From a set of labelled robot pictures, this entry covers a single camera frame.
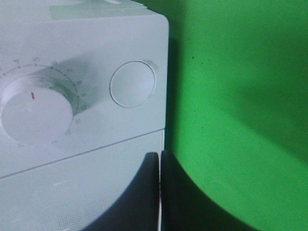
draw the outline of round button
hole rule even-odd
[[[144,103],[155,88],[155,74],[143,62],[129,62],[119,67],[110,82],[114,101],[123,107],[136,107]]]

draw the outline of white appliance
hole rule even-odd
[[[164,148],[167,19],[0,0],[0,231],[79,231]]]

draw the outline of white plastic surface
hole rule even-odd
[[[163,150],[167,47],[140,3],[0,0],[0,231],[79,231]]]
[[[123,107],[136,107],[144,103],[155,88],[155,74],[143,62],[129,62],[112,76],[110,93]]]
[[[22,77],[5,88],[1,124],[5,132],[23,144],[43,144],[63,135],[73,111],[70,102],[43,77]]]
[[[159,131],[0,179],[1,231],[80,231],[122,194]]]
[[[0,34],[0,95],[21,77],[41,76],[66,90],[73,110],[68,130],[44,144],[16,142],[0,128],[0,177],[165,128],[165,17],[2,24]],[[151,67],[156,84],[143,104],[127,108],[111,97],[110,82],[135,61]]]

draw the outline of timer dial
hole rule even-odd
[[[12,139],[40,144],[66,132],[73,110],[63,86],[42,76],[26,76],[4,89],[0,116],[4,131]]]

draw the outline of green background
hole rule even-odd
[[[308,230],[308,1],[139,2],[170,23],[167,148],[242,221]]]

